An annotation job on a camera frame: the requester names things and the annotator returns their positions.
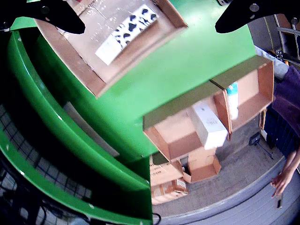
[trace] purple shirt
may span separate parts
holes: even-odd
[[[290,66],[283,81],[277,85],[273,102],[275,109],[300,137],[300,73]]]

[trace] cardboard tray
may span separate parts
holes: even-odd
[[[187,186],[183,179],[151,187],[151,200],[153,205],[166,203],[188,194]]]
[[[226,88],[238,81],[239,116],[230,119]],[[254,56],[143,117],[143,131],[169,161],[202,147],[187,109],[205,101],[229,135],[262,112],[273,101],[273,62]]]
[[[222,118],[221,121],[226,129],[229,129],[229,113],[228,104],[225,102],[225,91],[220,90],[218,87],[217,90],[218,91],[213,95],[195,104],[201,104],[202,102],[207,103],[211,110],[219,118]],[[188,110],[189,108],[181,110],[175,115],[169,116],[162,122],[149,128],[146,128],[146,124],[144,123],[144,133],[146,136],[164,157],[171,162],[186,157],[191,151],[203,146],[192,120],[188,116]]]
[[[156,186],[183,177],[180,161],[155,165],[150,156],[150,185]]]
[[[216,149],[205,150],[199,148],[188,155],[188,171],[184,172],[183,179],[187,183],[195,183],[218,175],[221,164],[215,155]]]
[[[212,81],[224,90],[233,82],[238,82],[239,116],[236,120],[229,119],[230,134],[252,120],[273,101],[273,62],[260,56],[254,56],[225,71]]]
[[[86,5],[95,2],[93,0],[85,1]],[[120,4],[120,8],[126,3],[128,2],[117,2],[117,4]],[[69,34],[70,40],[72,38],[77,39],[78,43],[76,45],[74,45],[74,41],[72,42],[74,46],[62,35],[64,32],[61,30],[58,31],[53,25],[40,20],[36,20],[36,23],[49,45],[74,76],[96,97],[99,97],[148,54],[155,51],[187,27],[183,18],[169,0],[146,0],[143,3],[152,8],[158,14],[159,18],[129,43],[110,65],[106,65],[97,57],[95,54],[96,50],[90,51],[91,46],[99,47],[107,38],[104,37],[97,39],[96,42],[92,42],[92,37],[88,36],[95,33],[93,26],[97,25],[95,20],[100,19],[99,14],[95,13],[95,19],[90,17],[85,18],[83,17],[84,15],[80,16],[85,22],[86,31],[79,36]],[[72,7],[79,15],[83,14],[86,10],[86,8],[82,7],[82,4],[74,4]]]

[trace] gray floor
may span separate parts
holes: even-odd
[[[260,144],[269,152],[271,159],[259,146],[248,146],[249,138],[257,131],[258,117],[233,133],[232,140],[218,148],[216,155],[222,169],[219,175],[195,184],[188,184],[189,194],[180,199],[153,206],[153,212],[162,217],[182,215],[203,209],[242,190],[264,175],[281,158],[276,148],[270,150],[263,139]]]

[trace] person's hand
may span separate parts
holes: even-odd
[[[282,171],[276,178],[272,179],[271,185],[276,188],[272,198],[283,193],[286,186],[291,182],[293,174],[293,171],[286,169]]]

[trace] person's arm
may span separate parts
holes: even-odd
[[[290,155],[282,172],[271,182],[271,185],[276,188],[272,197],[283,193],[286,186],[291,182],[297,166],[300,164],[300,149],[296,153],[292,152]]]
[[[296,153],[297,151],[293,151],[287,156],[287,160],[285,162],[285,166],[283,167],[282,171],[286,170],[290,166],[290,164],[292,163],[293,159],[296,156]]]

